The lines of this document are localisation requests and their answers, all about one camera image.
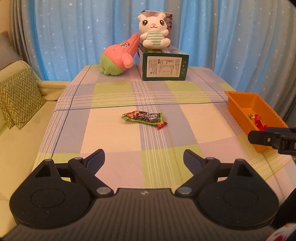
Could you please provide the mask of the beige grey cushion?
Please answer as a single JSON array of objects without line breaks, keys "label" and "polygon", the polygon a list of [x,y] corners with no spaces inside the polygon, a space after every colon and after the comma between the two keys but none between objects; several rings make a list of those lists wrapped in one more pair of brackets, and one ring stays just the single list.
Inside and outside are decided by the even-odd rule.
[{"label": "beige grey cushion", "polygon": [[1,32],[0,41],[0,70],[2,70],[11,63],[19,61],[21,58],[10,42],[7,31]]}]

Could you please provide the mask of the blue star curtain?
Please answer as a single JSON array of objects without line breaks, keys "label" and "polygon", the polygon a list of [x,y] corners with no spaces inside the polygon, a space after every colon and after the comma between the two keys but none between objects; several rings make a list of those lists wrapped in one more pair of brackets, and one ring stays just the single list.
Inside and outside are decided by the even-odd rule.
[{"label": "blue star curtain", "polygon": [[176,47],[295,125],[295,1],[11,1],[20,57],[43,80],[86,65],[119,74],[137,52]]}]

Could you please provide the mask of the small red candy wrapper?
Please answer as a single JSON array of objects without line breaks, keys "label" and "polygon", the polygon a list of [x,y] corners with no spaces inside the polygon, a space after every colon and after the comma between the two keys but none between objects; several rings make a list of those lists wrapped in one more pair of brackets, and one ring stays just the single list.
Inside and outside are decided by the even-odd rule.
[{"label": "small red candy wrapper", "polygon": [[157,124],[157,129],[160,130],[161,128],[163,128],[164,126],[166,126],[168,123],[165,121],[162,121],[161,123]]}]

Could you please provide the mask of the grey brown box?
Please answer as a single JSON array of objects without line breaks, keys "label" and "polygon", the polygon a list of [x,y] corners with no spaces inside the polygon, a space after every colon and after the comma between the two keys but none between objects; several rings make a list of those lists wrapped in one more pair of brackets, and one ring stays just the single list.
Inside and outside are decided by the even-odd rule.
[{"label": "grey brown box", "polygon": [[[148,11],[144,10],[141,12],[141,14],[145,15],[146,17],[149,16],[158,16],[161,11]],[[169,34],[167,35],[167,38],[171,39],[171,29],[172,29],[172,24],[173,24],[173,14],[164,12],[166,17],[164,18],[164,21],[166,22],[167,29],[169,31]]]}]

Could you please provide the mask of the green brown snack packet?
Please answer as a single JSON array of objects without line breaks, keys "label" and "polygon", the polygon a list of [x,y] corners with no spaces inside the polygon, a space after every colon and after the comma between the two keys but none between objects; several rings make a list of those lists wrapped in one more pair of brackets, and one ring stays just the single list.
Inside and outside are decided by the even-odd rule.
[{"label": "green brown snack packet", "polygon": [[148,125],[160,125],[164,122],[162,113],[148,113],[138,110],[125,113],[121,118],[126,121],[146,123]]}]

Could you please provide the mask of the light green sofa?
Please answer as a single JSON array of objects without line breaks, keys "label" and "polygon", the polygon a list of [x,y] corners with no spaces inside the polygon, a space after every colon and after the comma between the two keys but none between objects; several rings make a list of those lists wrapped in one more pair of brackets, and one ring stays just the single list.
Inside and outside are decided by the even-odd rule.
[{"label": "light green sofa", "polygon": [[67,81],[43,81],[34,76],[46,103],[22,128],[8,128],[1,117],[1,236],[15,226],[9,200],[14,191],[31,173],[39,147],[53,115],[58,98],[69,85]]}]

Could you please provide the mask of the green white carton box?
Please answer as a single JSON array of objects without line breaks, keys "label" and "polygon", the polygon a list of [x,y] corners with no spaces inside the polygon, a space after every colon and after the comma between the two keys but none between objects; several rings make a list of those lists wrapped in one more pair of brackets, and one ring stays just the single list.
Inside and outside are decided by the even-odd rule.
[{"label": "green white carton box", "polygon": [[135,60],[144,81],[186,79],[189,54],[173,46],[161,50],[150,50],[140,44]]}]

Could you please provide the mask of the red snack packet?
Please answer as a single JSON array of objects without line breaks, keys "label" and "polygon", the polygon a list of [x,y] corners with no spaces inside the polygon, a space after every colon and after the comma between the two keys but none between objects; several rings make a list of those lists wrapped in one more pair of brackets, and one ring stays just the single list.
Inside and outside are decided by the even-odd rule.
[{"label": "red snack packet", "polygon": [[256,127],[260,130],[260,131],[266,131],[266,129],[268,128],[268,126],[262,121],[261,117],[258,114],[254,115],[254,122]]}]

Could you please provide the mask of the orange plastic basket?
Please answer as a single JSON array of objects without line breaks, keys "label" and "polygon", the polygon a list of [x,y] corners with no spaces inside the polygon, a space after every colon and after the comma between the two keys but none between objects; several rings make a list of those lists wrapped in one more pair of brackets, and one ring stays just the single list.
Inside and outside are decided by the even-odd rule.
[{"label": "orange plastic basket", "polygon": [[277,149],[283,155],[295,154],[295,132],[256,93],[225,91],[228,111],[259,153]]}]

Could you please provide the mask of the green zigzag cushion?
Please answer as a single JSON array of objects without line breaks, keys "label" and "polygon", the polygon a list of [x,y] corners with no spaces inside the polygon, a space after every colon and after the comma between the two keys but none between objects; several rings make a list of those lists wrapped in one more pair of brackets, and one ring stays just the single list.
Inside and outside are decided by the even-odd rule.
[{"label": "green zigzag cushion", "polygon": [[1,111],[9,129],[22,129],[45,102],[31,68],[1,82]]}]

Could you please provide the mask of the white bunny plush toy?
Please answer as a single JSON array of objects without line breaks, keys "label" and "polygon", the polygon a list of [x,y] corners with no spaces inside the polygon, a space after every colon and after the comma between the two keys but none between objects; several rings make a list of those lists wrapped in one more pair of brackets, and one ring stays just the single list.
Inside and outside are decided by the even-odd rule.
[{"label": "white bunny plush toy", "polygon": [[146,49],[161,50],[170,45],[171,40],[167,38],[169,31],[164,21],[165,17],[164,12],[160,12],[158,16],[138,15],[140,40]]}]

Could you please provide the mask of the pink green star plush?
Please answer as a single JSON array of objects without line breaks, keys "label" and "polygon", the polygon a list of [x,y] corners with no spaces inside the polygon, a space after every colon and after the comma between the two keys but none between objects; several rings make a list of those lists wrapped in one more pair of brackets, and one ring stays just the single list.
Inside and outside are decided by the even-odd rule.
[{"label": "pink green star plush", "polygon": [[140,34],[134,33],[126,41],[107,47],[99,60],[100,72],[118,76],[133,66],[133,57],[140,44]]}]

